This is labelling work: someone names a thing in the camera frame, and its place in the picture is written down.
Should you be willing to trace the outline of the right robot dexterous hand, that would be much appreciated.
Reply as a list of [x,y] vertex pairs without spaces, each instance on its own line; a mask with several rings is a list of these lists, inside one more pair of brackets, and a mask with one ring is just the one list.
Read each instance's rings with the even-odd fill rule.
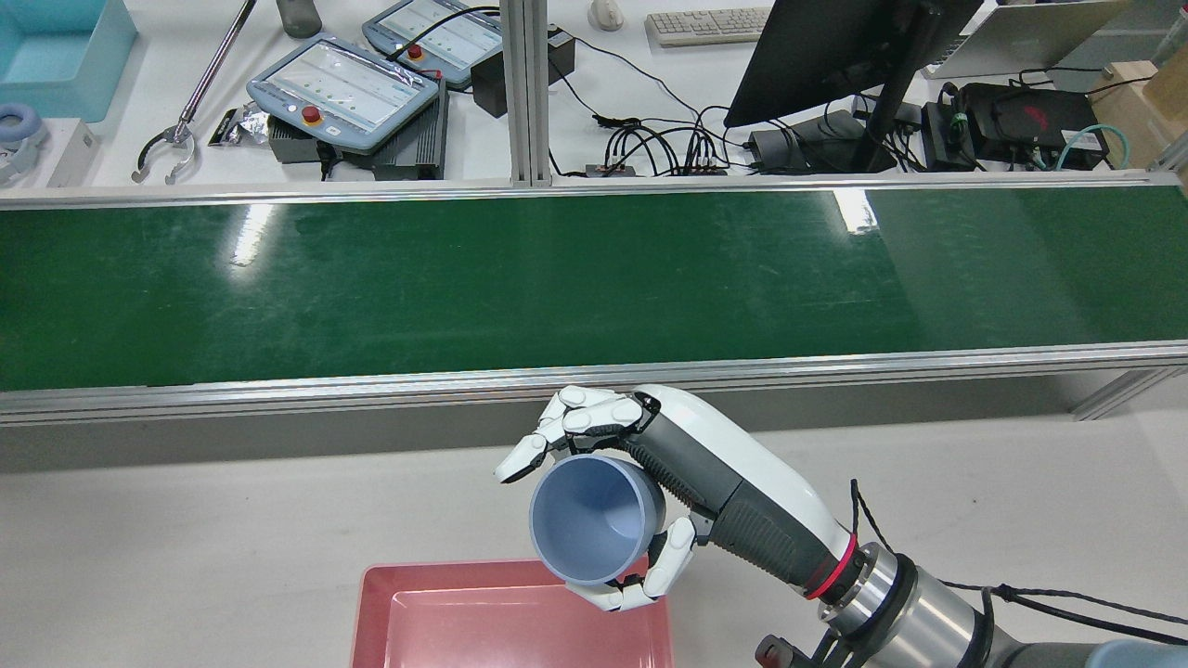
[[857,532],[826,508],[810,483],[716,407],[687,391],[644,384],[628,392],[565,386],[552,393],[533,431],[494,470],[517,483],[552,456],[561,462],[599,449],[620,450],[688,515],[650,538],[639,578],[583,576],[568,588],[602,611],[642,609],[666,595],[697,546],[734,557],[834,605],[865,565]]

